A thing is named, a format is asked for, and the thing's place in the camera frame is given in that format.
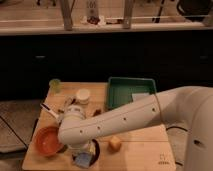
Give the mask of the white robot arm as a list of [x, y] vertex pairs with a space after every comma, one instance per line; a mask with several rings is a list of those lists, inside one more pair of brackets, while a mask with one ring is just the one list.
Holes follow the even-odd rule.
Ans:
[[188, 126], [184, 171], [213, 171], [213, 87], [158, 92], [92, 118], [72, 111], [62, 120], [58, 139], [83, 148], [95, 138], [181, 121]]

